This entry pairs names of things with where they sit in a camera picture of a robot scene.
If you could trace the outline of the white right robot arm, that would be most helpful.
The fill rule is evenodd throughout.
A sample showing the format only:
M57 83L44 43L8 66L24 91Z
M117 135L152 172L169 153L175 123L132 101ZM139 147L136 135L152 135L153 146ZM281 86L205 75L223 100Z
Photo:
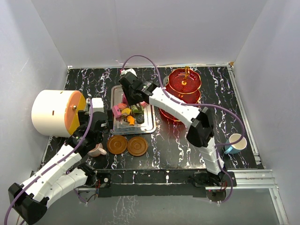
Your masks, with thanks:
M199 148L205 161L209 181L214 186L225 182L224 162L217 153L210 109L188 106L173 95L167 96L164 89L153 81L142 82L133 69L122 70L119 83L130 105L142 101L164 110L177 118L187 128L186 139Z

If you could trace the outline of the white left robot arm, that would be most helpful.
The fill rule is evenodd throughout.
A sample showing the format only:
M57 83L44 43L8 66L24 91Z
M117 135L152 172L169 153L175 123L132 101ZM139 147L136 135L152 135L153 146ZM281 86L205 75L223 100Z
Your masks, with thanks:
M8 188L10 206L4 224L8 224L14 209L23 222L33 225L63 195L79 186L96 184L97 176L87 165L71 167L103 141L103 134L113 127L113 113L80 111L79 121L80 126L49 162L23 183L13 183Z

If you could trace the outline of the red three-tier cake stand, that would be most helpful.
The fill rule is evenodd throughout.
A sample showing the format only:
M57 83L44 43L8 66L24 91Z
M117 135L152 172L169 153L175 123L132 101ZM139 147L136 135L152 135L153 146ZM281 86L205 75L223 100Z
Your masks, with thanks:
M169 83L165 89L173 97L185 103L198 104L201 98L201 84L200 75L186 66L177 68L169 74Z

